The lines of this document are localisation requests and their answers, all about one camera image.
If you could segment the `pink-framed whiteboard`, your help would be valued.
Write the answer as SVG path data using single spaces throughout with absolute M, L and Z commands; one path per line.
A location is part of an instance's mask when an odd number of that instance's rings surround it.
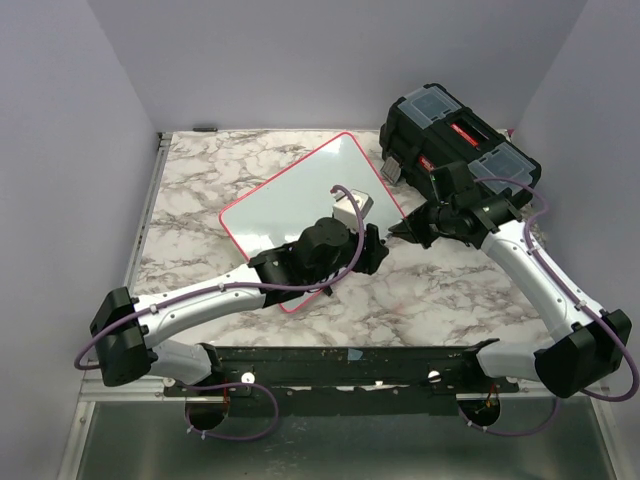
M 381 236 L 403 212 L 355 137 L 342 132 L 226 206 L 220 224 L 246 259 L 297 240 L 332 215 L 331 188 L 342 185 L 373 202 L 365 216 Z

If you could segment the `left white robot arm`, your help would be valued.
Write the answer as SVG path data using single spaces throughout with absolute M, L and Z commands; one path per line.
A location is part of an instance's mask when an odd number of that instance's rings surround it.
M 220 368 L 204 346 L 176 342 L 175 335 L 324 290 L 348 273 L 372 275 L 388 254 L 377 226 L 352 232 L 324 217 L 296 241 L 262 251 L 212 280 L 139 299 L 125 287 L 116 288 L 90 324 L 95 367 L 107 387 L 155 375 L 190 385 L 201 395 L 212 394 L 221 385 Z

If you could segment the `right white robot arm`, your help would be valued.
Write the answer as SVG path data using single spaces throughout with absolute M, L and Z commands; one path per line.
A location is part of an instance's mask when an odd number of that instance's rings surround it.
M 546 344 L 491 340 L 477 347 L 475 358 L 460 367 L 462 384 L 480 392 L 498 377 L 512 377 L 569 398 L 588 394 L 592 384 L 627 363 L 631 385 L 614 399 L 631 399 L 639 390 L 639 370 L 626 347 L 629 317 L 580 290 L 533 239 L 532 222 L 505 195 L 484 193 L 484 182 L 464 162 L 431 171 L 430 198 L 390 230 L 425 248 L 447 238 L 482 251 L 525 295 L 550 335 Z

